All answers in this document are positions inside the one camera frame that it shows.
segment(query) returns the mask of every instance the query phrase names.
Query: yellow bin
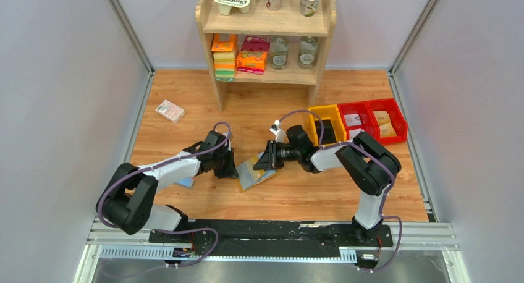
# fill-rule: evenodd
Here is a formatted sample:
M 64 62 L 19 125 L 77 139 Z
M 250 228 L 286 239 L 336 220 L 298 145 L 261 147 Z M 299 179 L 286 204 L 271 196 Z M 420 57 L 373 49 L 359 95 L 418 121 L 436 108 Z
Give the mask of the yellow bin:
M 346 130 L 344 127 L 344 124 L 342 123 L 342 116 L 340 116 L 339 108 L 337 107 L 337 104 L 333 105 L 326 105 L 326 106 L 315 106 L 315 107 L 309 107 L 309 111 L 316 113 L 317 115 L 322 118 L 322 120 L 329 119 L 331 120 L 331 124 L 333 125 L 333 131 L 335 132 L 335 139 L 337 142 L 339 141 L 346 141 Z M 309 114 L 309 119 L 307 123 L 307 127 L 311 131 L 311 134 L 313 134 L 313 143 L 318 143 L 318 136 L 319 134 L 316 133 L 315 128 L 315 121 L 318 119 Z

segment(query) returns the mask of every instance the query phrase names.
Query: orange package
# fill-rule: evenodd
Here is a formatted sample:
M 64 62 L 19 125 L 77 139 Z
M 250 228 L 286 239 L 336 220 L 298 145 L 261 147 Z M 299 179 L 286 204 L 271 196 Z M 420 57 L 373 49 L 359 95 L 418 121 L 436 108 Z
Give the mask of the orange package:
M 237 67 L 266 70 L 267 51 L 242 50 L 237 56 Z
M 237 41 L 237 34 L 214 34 L 211 51 L 233 51 Z

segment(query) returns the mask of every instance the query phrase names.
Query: wooden tabletop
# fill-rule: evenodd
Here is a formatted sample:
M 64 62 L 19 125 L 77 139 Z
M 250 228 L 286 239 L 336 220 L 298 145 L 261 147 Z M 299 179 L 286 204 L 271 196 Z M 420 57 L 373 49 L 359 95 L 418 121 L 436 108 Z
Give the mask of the wooden tabletop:
M 317 104 L 391 97 L 384 71 L 326 71 Z M 165 99 L 185 109 L 178 124 L 154 111 Z M 150 164 L 171 157 L 204 140 L 213 125 L 223 120 L 232 127 L 238 165 L 265 149 L 267 140 L 274 138 L 269 127 L 276 119 L 306 109 L 307 102 L 307 85 L 230 83 L 225 110 L 219 112 L 207 70 L 157 71 L 131 163 Z M 301 115 L 294 115 L 283 122 L 283 128 L 303 123 Z M 398 157 L 402 170 L 384 214 L 398 215 L 404 221 L 427 221 L 407 145 L 386 148 Z M 349 221 L 357 211 L 359 195 L 345 169 L 309 174 L 297 163 L 286 163 L 277 176 L 246 192 L 240 192 L 238 180 L 216 179 L 209 172 L 199 175 L 191 190 L 172 185 L 160 191 L 155 203 L 175 206 L 190 218 Z

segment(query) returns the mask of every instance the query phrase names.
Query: clear bottle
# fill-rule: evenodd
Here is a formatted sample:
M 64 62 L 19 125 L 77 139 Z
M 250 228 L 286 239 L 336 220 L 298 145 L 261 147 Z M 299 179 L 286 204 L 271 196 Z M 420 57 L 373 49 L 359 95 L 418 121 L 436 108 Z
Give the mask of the clear bottle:
M 316 65 L 317 51 L 317 37 L 301 37 L 298 50 L 298 66 L 303 69 L 314 67 Z
M 275 70 L 283 70 L 287 65 L 289 42 L 285 36 L 275 36 L 269 47 L 269 65 Z

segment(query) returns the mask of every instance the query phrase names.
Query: white wall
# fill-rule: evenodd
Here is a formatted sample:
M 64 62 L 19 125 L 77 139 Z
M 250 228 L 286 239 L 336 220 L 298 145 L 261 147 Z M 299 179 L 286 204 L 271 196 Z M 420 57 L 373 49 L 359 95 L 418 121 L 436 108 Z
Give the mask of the white wall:
M 441 0 L 398 74 L 436 212 L 475 283 L 522 282 L 524 0 Z
M 107 0 L 0 0 L 0 281 L 72 281 L 146 79 Z
M 197 0 L 120 0 L 155 67 L 206 67 Z M 427 0 L 337 0 L 337 28 L 327 65 L 390 67 Z

